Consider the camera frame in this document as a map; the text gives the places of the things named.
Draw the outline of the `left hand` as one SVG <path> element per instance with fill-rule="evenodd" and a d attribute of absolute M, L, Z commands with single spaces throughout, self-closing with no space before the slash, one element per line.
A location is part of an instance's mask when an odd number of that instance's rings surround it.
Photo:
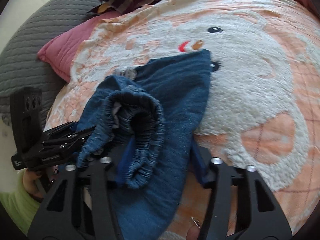
<path fill-rule="evenodd" d="M 25 191 L 37 202 L 41 203 L 43 200 L 43 194 L 40 192 L 36 182 L 42 177 L 42 172 L 34 172 L 29 170 L 28 168 L 25 169 L 23 178 L 22 178 L 22 185 Z"/>

